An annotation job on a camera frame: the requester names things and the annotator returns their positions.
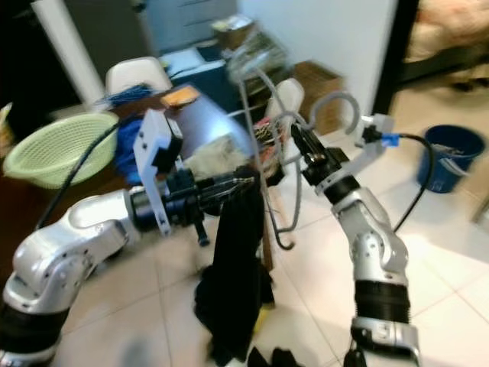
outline green basket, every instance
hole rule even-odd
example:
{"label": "green basket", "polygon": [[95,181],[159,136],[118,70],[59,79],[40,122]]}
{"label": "green basket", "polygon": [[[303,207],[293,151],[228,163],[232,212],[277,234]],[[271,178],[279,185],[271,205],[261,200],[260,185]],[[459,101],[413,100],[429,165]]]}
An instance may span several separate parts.
{"label": "green basket", "polygon": [[[40,187],[59,188],[89,145],[117,121],[111,113],[86,113],[53,122],[15,146],[4,161],[4,174]],[[116,144],[114,132],[93,150],[72,184],[103,169],[113,159]]]}

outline wooden table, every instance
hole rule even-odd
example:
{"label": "wooden table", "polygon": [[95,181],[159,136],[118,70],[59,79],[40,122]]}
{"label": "wooden table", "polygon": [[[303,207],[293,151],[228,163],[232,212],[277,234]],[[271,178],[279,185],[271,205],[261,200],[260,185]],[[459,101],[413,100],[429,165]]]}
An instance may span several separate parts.
{"label": "wooden table", "polygon": [[[147,108],[162,109],[160,95],[130,102],[113,110],[124,118],[131,113],[143,114]],[[194,103],[179,111],[167,111],[183,133],[182,158],[189,157],[199,146],[230,134],[237,146],[252,155],[248,133],[230,119],[207,96],[201,95]],[[84,197],[127,188],[123,177],[116,174],[111,163],[87,181],[71,187],[53,213],[58,220],[65,211]],[[36,221],[46,208],[54,190],[44,190],[23,180],[4,177],[0,171],[0,286],[3,289],[12,272],[11,259],[18,245],[34,230]]]}

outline chair backrest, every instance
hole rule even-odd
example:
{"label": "chair backrest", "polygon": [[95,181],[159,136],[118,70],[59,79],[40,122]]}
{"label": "chair backrest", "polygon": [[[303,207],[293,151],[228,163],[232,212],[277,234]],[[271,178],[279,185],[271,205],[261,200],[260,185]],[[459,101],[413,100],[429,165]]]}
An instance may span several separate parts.
{"label": "chair backrest", "polygon": [[168,75],[155,57],[139,57],[117,63],[110,68],[105,77],[108,94],[119,93],[141,83],[158,92],[172,87]]}
{"label": "chair backrest", "polygon": [[[299,111],[300,105],[302,105],[304,100],[304,88],[297,80],[295,80],[294,78],[289,78],[278,83],[277,93],[287,111]],[[280,109],[278,101],[272,97],[268,103],[265,116],[272,119],[273,117],[279,115],[281,112],[282,110]],[[281,120],[281,122],[282,127],[286,132],[286,136],[288,137],[290,135],[290,126],[292,125],[293,117],[286,116]]]}

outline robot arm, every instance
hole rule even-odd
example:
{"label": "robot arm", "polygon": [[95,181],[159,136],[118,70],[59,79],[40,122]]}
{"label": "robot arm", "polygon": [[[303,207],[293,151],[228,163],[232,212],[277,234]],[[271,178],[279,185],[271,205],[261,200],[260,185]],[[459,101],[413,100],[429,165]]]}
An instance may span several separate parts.
{"label": "robot arm", "polygon": [[292,136],[307,163],[303,176],[332,203],[354,264],[357,315],[344,365],[421,365],[417,330],[409,325],[406,246],[382,205],[351,175],[382,153],[381,133],[392,129],[386,116],[376,115],[370,122],[359,140],[364,151],[353,161],[338,148],[324,148],[311,131],[298,125],[292,127]]}
{"label": "robot arm", "polygon": [[[171,190],[171,183],[178,189]],[[158,185],[170,224],[201,222],[203,210],[245,190],[254,178],[224,174],[195,182],[188,170]],[[92,196],[72,206],[51,226],[18,247],[14,273],[5,285],[0,313],[0,365],[30,366],[49,361],[61,328],[83,282],[107,257],[157,228],[142,188]]]}

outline blue connector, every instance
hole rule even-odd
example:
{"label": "blue connector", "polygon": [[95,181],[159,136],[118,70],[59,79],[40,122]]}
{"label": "blue connector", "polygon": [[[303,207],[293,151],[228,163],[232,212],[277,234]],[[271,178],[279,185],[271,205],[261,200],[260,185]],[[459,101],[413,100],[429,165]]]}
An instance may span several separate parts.
{"label": "blue connector", "polygon": [[382,134],[382,145],[384,147],[398,147],[399,134]]}

